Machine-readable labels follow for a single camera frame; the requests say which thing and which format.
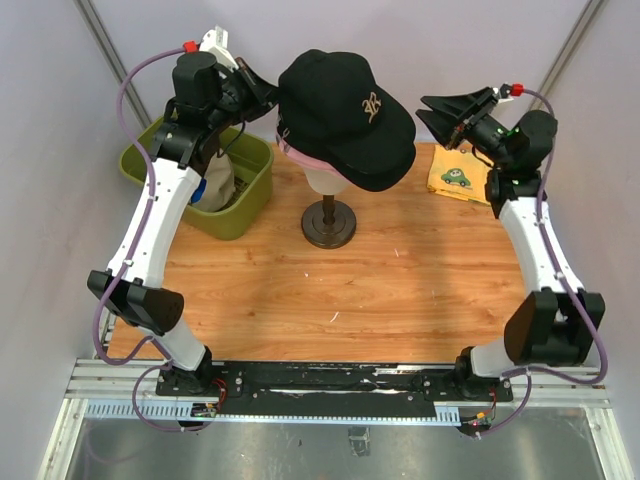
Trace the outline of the pink baseball cap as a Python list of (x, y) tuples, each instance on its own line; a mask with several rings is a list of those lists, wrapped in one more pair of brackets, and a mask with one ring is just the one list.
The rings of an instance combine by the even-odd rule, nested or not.
[(297, 165), (307, 168), (310, 170), (321, 171), (325, 173), (329, 173), (337, 178), (346, 180), (335, 167), (333, 167), (330, 163), (324, 160), (317, 159), (315, 157), (309, 156), (301, 151), (295, 149), (286, 141), (286, 135), (289, 133), (287, 129), (284, 130), (284, 133), (276, 134), (276, 143), (283, 154), (285, 154), (291, 161), (296, 163)]

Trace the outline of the black cap white logo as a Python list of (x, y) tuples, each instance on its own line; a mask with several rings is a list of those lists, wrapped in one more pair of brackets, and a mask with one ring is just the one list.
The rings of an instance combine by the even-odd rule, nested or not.
[(392, 188), (409, 172), (416, 157), (416, 146), (376, 151), (356, 156), (343, 167), (341, 174), (352, 184), (369, 192)]

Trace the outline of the beige and black cap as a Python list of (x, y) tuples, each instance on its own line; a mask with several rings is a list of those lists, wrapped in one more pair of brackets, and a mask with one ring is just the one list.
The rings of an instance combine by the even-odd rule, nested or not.
[(191, 204), (209, 213), (223, 209), (235, 192), (235, 173), (229, 156), (214, 155), (203, 178), (207, 180), (206, 191), (198, 203)]

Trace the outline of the blue item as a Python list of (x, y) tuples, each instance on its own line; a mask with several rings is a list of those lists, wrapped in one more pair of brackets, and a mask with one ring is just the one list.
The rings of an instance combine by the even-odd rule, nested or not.
[(190, 202), (192, 204), (198, 203), (201, 200), (204, 192), (206, 191), (206, 186), (207, 186), (207, 180), (205, 178), (202, 178), (198, 187), (196, 188), (196, 190), (193, 192), (191, 196)]

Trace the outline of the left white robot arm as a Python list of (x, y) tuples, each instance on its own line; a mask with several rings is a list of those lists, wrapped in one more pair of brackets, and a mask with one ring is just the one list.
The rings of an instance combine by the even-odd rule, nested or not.
[(105, 270), (90, 272), (87, 286), (99, 311), (141, 331), (171, 377), (200, 396), (219, 381), (210, 349), (183, 317), (183, 296), (163, 286), (169, 248), (210, 160), (223, 150), (221, 135), (269, 113), (276, 89), (223, 47), (189, 43), (171, 53), (174, 95), (149, 145), (132, 140), (146, 168), (141, 197), (116, 254)]

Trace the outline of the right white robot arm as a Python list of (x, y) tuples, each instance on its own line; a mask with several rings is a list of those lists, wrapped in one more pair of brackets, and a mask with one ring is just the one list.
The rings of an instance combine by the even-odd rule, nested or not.
[(552, 375), (598, 385), (609, 362), (598, 328), (601, 294), (589, 292), (572, 271), (555, 235), (546, 196), (558, 121), (551, 106), (527, 111), (508, 128), (492, 115), (524, 93), (520, 84), (455, 96), (424, 96), (417, 117), (452, 150), (463, 143), (490, 163), (485, 197), (506, 230), (523, 276), (526, 297), (503, 336), (465, 348), (453, 370), (455, 392), (474, 400), (516, 376)]

